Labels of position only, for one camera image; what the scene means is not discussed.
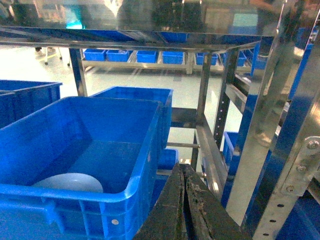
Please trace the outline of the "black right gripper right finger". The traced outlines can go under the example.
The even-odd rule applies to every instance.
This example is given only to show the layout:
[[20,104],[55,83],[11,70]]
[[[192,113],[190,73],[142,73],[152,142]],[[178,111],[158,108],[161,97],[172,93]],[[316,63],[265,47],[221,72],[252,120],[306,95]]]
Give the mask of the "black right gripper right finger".
[[251,240],[189,164],[183,166],[184,219],[189,240]]

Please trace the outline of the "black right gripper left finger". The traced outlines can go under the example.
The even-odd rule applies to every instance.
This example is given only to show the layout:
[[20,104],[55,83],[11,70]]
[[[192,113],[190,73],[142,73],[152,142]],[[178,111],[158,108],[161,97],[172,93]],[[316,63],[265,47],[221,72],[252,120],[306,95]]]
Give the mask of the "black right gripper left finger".
[[168,177],[158,200],[146,221],[135,234],[135,240],[181,240],[185,181],[179,163]]

